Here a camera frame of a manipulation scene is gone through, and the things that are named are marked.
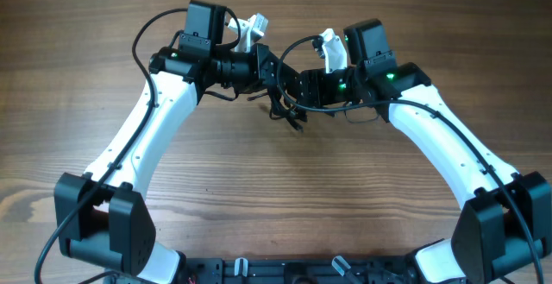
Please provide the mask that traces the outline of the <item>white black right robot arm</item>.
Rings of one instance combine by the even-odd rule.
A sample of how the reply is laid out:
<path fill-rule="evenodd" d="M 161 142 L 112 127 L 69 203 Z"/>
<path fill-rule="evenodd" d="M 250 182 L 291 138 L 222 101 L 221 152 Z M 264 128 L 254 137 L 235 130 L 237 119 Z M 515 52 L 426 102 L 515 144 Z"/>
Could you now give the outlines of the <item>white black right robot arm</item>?
<path fill-rule="evenodd" d="M 376 19 L 311 37 L 321 69 L 279 76 L 300 110 L 369 107 L 407 136 L 442 176 L 461 215 L 453 235 L 404 259 L 404 281 L 488 283 L 532 265 L 543 282 L 551 253 L 551 187 L 496 156 L 445 104 L 416 64 L 399 64 Z"/>

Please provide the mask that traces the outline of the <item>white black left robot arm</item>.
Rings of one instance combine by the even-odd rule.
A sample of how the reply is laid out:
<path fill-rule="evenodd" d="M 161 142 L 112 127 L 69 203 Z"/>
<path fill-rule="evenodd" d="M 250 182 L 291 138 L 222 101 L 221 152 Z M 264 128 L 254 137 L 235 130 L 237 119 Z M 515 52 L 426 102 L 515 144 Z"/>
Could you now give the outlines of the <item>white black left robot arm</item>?
<path fill-rule="evenodd" d="M 168 144 L 213 85 L 268 96 L 272 118 L 297 115 L 282 103 L 278 64 L 260 43 L 264 16 L 241 20 L 228 7 L 200 1 L 191 1 L 185 15 L 184 29 L 141 67 L 143 92 L 109 147 L 54 188 L 57 227 L 49 243 L 123 281 L 186 280 L 185 256 L 157 242 L 145 199 Z"/>

